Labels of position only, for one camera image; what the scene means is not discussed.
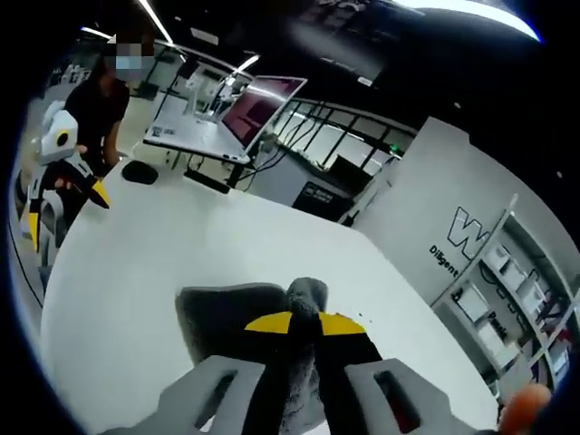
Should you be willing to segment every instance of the black computer mouse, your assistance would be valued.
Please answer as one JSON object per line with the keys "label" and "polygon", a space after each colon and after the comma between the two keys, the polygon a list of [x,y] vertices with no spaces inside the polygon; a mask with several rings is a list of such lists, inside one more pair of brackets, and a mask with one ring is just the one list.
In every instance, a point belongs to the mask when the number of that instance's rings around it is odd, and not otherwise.
{"label": "black computer mouse", "polygon": [[124,179],[132,181],[133,183],[151,185],[155,182],[159,173],[142,161],[133,160],[125,165],[121,171]]}

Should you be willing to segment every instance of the white table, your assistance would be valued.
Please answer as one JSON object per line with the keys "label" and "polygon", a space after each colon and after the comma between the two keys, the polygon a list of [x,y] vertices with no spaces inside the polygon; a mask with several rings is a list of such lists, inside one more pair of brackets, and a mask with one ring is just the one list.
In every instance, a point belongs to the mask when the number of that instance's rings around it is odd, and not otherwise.
{"label": "white table", "polygon": [[186,105],[187,100],[175,95],[165,97],[163,92],[158,92],[153,102],[153,121],[147,128],[143,143],[238,165],[249,163],[247,155],[235,155],[237,150],[228,146],[229,141],[212,140],[220,129],[223,135],[231,134],[225,131],[225,126],[202,120],[193,114],[184,115]]}
{"label": "white table", "polygon": [[175,172],[133,184],[120,175],[124,163],[104,180],[111,209],[87,203],[72,225],[43,310],[45,370],[89,433],[134,425],[191,370],[175,311],[182,286],[287,288],[298,276],[325,281],[327,311],[352,317],[383,358],[445,391],[456,416],[493,427],[497,404],[473,364],[365,236]]}

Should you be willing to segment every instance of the gray cloth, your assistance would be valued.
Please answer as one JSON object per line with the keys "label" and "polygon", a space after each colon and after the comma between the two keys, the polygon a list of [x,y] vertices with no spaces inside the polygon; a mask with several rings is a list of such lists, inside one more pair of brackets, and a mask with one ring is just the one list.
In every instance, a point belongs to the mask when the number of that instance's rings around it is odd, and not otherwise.
{"label": "gray cloth", "polygon": [[[309,319],[324,311],[326,284],[313,278],[297,278],[288,291],[277,285],[248,284],[231,287],[187,287],[176,300],[179,324],[195,364],[212,354],[227,354],[228,343],[258,317],[291,311]],[[307,344],[288,373],[289,394],[280,434],[299,435],[324,420],[314,367],[314,347]]]}

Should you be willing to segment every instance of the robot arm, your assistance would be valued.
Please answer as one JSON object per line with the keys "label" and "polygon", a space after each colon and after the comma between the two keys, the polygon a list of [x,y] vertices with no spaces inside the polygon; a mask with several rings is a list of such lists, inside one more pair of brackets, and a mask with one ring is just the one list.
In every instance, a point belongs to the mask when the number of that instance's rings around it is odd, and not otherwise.
{"label": "robot arm", "polygon": [[40,229],[40,212],[43,193],[47,186],[46,172],[48,167],[56,166],[59,174],[72,181],[79,190],[88,195],[95,204],[109,208],[109,199],[101,182],[94,177],[89,166],[81,159],[75,149],[78,134],[76,119],[65,110],[54,111],[51,105],[43,122],[43,137],[39,149],[39,165],[35,169],[28,187],[30,212],[28,225],[34,249],[38,252],[38,232]]}

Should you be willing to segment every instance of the orange object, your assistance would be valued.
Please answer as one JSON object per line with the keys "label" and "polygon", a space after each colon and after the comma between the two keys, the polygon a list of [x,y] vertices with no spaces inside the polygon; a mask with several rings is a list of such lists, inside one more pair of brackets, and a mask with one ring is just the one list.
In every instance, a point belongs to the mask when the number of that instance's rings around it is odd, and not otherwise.
{"label": "orange object", "polygon": [[517,435],[529,429],[537,414],[546,407],[552,392],[544,385],[531,383],[524,387],[502,411],[499,421],[501,435]]}

